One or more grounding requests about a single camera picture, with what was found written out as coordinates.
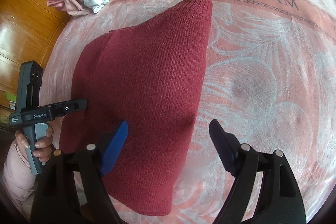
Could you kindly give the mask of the person left hand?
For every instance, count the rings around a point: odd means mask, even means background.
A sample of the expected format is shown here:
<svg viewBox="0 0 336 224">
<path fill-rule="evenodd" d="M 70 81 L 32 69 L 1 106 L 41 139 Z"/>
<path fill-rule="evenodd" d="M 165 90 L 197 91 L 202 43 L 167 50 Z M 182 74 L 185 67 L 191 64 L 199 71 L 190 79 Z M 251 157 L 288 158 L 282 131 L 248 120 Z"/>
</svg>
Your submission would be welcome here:
<svg viewBox="0 0 336 224">
<path fill-rule="evenodd" d="M 51 157 L 52 151 L 54 149 L 52 145 L 53 134 L 54 131 L 52 126 L 48 124 L 46 135 L 35 143 L 33 155 L 38 158 L 40 162 L 48 162 Z M 29 143 L 25 135 L 20 130 L 15 132 L 15 140 L 17 142 L 19 152 L 26 160 L 28 160 L 26 155 L 26 148 L 29 146 Z"/>
</svg>

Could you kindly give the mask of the pink jacket left forearm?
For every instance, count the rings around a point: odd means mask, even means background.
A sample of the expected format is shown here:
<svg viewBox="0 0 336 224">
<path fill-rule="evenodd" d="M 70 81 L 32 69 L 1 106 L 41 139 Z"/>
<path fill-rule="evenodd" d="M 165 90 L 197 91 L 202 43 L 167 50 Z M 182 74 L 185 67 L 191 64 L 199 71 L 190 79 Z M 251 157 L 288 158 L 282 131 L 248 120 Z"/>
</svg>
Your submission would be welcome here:
<svg viewBox="0 0 336 224">
<path fill-rule="evenodd" d="M 34 200 L 35 179 L 29 162 L 18 149 L 17 141 L 13 141 L 3 166 L 2 185 L 12 204 L 28 221 Z"/>
</svg>

